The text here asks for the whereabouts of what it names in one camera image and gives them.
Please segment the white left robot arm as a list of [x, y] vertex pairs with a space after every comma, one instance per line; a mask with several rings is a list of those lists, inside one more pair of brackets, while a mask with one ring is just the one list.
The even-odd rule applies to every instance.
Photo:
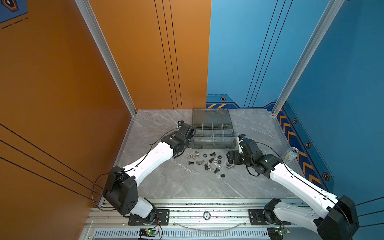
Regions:
[[195, 133], [195, 128], [179, 121], [176, 129], [150, 144], [150, 150], [143, 157], [123, 168], [113, 167], [106, 174], [104, 199], [122, 216], [136, 215], [151, 223], [157, 217], [157, 209], [149, 200], [139, 196], [138, 187], [161, 164], [182, 155]]

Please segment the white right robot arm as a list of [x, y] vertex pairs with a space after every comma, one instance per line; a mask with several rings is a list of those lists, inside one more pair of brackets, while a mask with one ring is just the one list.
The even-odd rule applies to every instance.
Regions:
[[314, 185], [292, 170], [278, 154], [263, 154], [259, 143], [239, 135], [239, 149], [229, 151], [227, 158], [235, 165], [253, 169], [257, 176], [279, 183], [310, 208], [291, 206], [272, 199], [263, 210], [269, 225], [290, 222], [317, 233], [323, 240], [351, 240], [360, 227], [356, 205], [347, 196], [341, 198]]

